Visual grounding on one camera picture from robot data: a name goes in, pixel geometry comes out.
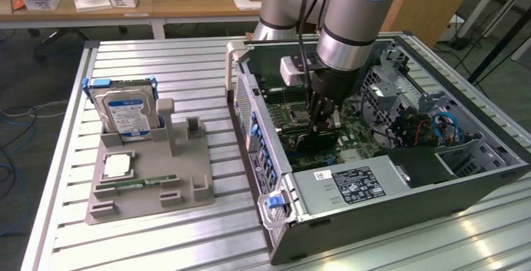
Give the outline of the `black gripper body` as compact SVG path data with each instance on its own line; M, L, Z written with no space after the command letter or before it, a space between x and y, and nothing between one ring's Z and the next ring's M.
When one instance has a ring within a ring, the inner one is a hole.
M311 89L316 97L327 98L334 103L343 103L352 94L358 81L358 70L318 69L312 75Z

